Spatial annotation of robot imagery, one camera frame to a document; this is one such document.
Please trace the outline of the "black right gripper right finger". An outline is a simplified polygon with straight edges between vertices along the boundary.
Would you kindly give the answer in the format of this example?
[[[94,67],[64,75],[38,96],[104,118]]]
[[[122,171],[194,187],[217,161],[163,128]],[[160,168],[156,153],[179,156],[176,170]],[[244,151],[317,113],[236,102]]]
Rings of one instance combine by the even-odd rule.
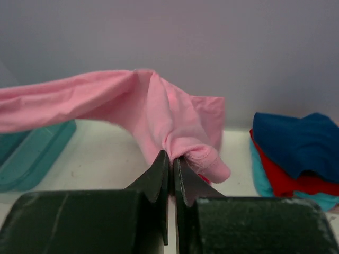
[[[196,174],[183,156],[174,160],[173,192],[177,253],[201,253],[197,200],[224,195]]]

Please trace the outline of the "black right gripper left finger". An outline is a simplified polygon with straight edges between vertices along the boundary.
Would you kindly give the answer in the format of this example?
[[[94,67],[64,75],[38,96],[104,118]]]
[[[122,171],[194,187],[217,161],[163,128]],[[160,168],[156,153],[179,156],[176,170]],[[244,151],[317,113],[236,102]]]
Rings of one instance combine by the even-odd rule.
[[[139,191],[145,195],[155,212],[153,221],[160,229],[165,246],[168,245],[169,161],[166,151],[161,150],[152,165],[126,187],[128,190]]]

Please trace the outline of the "pink t-shirt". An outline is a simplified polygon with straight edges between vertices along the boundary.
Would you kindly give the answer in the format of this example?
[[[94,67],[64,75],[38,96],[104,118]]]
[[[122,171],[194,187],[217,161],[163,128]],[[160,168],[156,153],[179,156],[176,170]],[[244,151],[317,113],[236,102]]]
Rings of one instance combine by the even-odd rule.
[[[126,129],[149,164],[164,150],[170,161],[184,157],[213,183],[230,176],[219,154],[224,98],[189,95],[153,70],[96,71],[1,89],[2,133],[71,119],[106,121]]]

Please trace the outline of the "light blue folded t-shirt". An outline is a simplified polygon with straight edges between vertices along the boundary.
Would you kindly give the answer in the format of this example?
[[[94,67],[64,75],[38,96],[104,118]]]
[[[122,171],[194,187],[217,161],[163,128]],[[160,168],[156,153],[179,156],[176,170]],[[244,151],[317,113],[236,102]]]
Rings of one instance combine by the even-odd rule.
[[[274,191],[266,176],[261,163],[260,155],[256,149],[254,142],[249,141],[249,150],[252,160],[252,177],[257,193],[263,197],[274,197]],[[319,205],[324,211],[338,214],[338,196],[333,196],[325,193],[307,194],[304,192],[295,191],[294,196],[310,199]]]

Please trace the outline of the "red folded t-shirt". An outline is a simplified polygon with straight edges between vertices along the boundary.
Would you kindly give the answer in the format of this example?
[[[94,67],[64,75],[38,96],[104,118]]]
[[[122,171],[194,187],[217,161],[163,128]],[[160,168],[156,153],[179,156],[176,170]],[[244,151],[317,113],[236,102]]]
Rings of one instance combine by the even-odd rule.
[[[307,194],[325,193],[338,196],[338,184],[327,182],[314,174],[302,174],[294,179],[269,159],[254,140],[253,130],[249,131],[251,140],[259,152],[260,159],[275,196],[290,197],[295,191]]]

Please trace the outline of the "dark blue folded t-shirt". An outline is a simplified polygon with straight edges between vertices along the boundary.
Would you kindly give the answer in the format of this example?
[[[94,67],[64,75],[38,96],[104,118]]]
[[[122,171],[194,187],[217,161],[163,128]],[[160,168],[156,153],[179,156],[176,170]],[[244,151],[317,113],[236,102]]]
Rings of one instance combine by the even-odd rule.
[[[302,118],[255,113],[253,137],[263,153],[292,178],[313,172],[338,183],[338,125],[328,116]]]

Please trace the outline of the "teal plastic bin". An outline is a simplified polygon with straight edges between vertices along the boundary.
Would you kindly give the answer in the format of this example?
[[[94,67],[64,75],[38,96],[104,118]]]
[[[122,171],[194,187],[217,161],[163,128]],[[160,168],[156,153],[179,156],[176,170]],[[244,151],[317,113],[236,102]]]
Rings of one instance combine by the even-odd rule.
[[[1,134],[1,192],[28,191],[45,177],[76,131],[74,120]]]

